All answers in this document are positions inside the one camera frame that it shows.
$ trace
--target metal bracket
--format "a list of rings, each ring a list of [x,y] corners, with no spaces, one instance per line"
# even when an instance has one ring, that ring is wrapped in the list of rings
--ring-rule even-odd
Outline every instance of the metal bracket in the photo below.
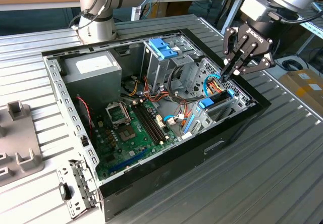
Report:
[[[84,160],[69,161],[57,169],[59,190],[70,216],[75,219],[99,202],[94,178]]]

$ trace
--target black wire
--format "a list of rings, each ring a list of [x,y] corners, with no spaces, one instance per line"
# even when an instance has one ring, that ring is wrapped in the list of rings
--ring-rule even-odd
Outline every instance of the black wire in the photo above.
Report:
[[[309,69],[309,65],[308,65],[308,63],[307,63],[307,61],[304,59],[304,58],[302,58],[299,54],[297,54],[297,53],[284,53],[283,55],[282,55],[282,58],[284,58],[284,57],[289,57],[289,56],[297,56],[297,57],[299,57],[300,59],[302,59],[304,62],[305,62],[305,64],[306,64],[306,66],[307,66],[307,68]]]
[[[295,61],[293,59],[283,61],[282,66],[284,67],[283,69],[288,71],[288,72],[304,69],[303,66],[299,62],[297,62],[297,61]]]
[[[195,3],[196,6],[199,6],[200,8],[202,8],[204,10],[208,10],[208,8],[204,8],[204,7],[200,6],[198,3],[196,3],[196,1],[194,1],[194,3]]]
[[[219,20],[220,20],[220,18],[221,18],[221,15],[222,15],[222,13],[223,13],[223,11],[224,11],[225,7],[227,6],[227,3],[228,3],[228,0],[224,0],[224,1],[223,1],[223,5],[221,6],[220,12],[218,13],[217,18],[216,18],[216,20],[215,20],[215,22],[214,22],[214,26],[215,26],[215,27],[218,25]]]
[[[194,102],[194,101],[197,101],[199,99],[202,99],[203,96],[200,96],[200,97],[192,97],[192,98],[187,98],[187,99],[183,99],[182,97],[179,97],[179,96],[176,96],[174,93],[173,93],[173,90],[172,90],[172,79],[173,77],[181,70],[183,66],[180,66],[180,67],[174,67],[172,73],[169,75],[168,77],[168,81],[167,81],[167,84],[168,84],[168,93],[170,95],[170,97],[172,98],[172,100],[178,104],[184,104],[185,101],[186,102]]]
[[[69,24],[69,28],[72,26],[73,22],[74,22],[77,18],[81,17],[82,15],[83,15],[83,13],[81,12],[81,13],[79,13],[77,16],[75,16],[75,17],[71,20],[71,22],[70,22],[70,24]]]
[[[105,0],[104,7],[107,5],[108,2],[109,2],[109,0]],[[79,27],[78,30],[83,29],[84,27],[89,26],[98,17],[99,17],[99,14],[96,14],[89,23],[87,23],[85,26]]]
[[[208,15],[210,14],[211,8],[213,7],[213,3],[214,3],[214,0],[212,0],[212,3],[211,3],[210,7],[207,10],[206,19],[208,18]]]
[[[91,5],[91,7],[90,7],[90,8],[85,9],[84,11],[81,11],[81,13],[79,13],[77,16],[75,16],[75,17],[70,21],[69,28],[72,26],[73,22],[74,22],[77,18],[79,18],[79,17],[81,17],[81,16],[83,16],[83,15],[87,14],[88,12],[90,12],[90,11],[94,8],[94,6],[96,5],[97,1],[98,1],[98,0],[94,0],[94,2],[93,2],[93,4]]]
[[[141,17],[143,16],[143,13],[146,10],[146,7],[147,7],[147,4],[145,4],[145,6],[143,7],[143,9],[142,9],[142,11],[140,13],[139,19],[141,19]]]
[[[158,11],[159,11],[159,6],[160,6],[160,0],[157,0],[158,6],[157,6],[157,12],[156,12],[156,18],[158,17]]]
[[[96,5],[97,1],[98,1],[98,0],[94,0],[94,2],[93,2],[93,4],[91,5],[91,7],[90,7],[90,8],[88,8],[88,9],[86,9],[86,10],[84,10],[84,12],[83,12],[83,13],[85,13],[85,14],[89,13],[89,12],[94,8],[94,6]]]
[[[315,16],[312,16],[312,17],[310,17],[310,18],[303,19],[303,20],[298,20],[298,21],[288,21],[288,20],[282,19],[282,20],[281,20],[281,23],[283,23],[283,24],[287,24],[287,25],[302,24],[302,23],[306,23],[306,22],[309,22],[309,21],[315,20],[316,18],[318,18],[318,17],[320,17],[320,16],[323,16],[323,11],[321,11],[321,12],[317,13]]]

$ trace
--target white connector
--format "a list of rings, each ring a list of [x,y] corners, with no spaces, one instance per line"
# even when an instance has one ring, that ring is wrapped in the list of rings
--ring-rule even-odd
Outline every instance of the white connector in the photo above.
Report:
[[[171,126],[171,125],[175,125],[176,124],[176,122],[175,122],[175,120],[174,120],[174,117],[171,117],[171,118],[169,118],[168,120],[167,120],[167,123]]]

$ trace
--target motherboard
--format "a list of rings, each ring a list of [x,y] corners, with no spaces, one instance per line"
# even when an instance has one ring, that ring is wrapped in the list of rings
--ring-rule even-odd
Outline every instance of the motherboard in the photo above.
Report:
[[[161,128],[158,125],[158,113],[150,101],[139,105],[123,105],[123,102],[117,104],[123,108],[110,108],[110,105],[108,110],[93,119],[95,128],[92,142],[100,159],[96,168],[100,180],[163,151],[178,141],[167,126]],[[124,118],[125,123],[116,126],[115,122]]]

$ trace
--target metal table surface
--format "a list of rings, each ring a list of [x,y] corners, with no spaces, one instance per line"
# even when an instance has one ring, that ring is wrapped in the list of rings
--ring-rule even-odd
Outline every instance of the metal table surface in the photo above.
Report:
[[[124,22],[121,37],[188,28],[213,51],[222,38],[194,15]],[[78,158],[49,84],[41,51],[79,45],[72,30],[0,37],[0,107],[32,108],[41,172],[0,187],[1,223],[69,223],[55,169]],[[238,141],[111,223],[319,223],[323,219],[322,122],[267,73],[245,76],[272,103]],[[77,223],[101,223],[98,208]]]

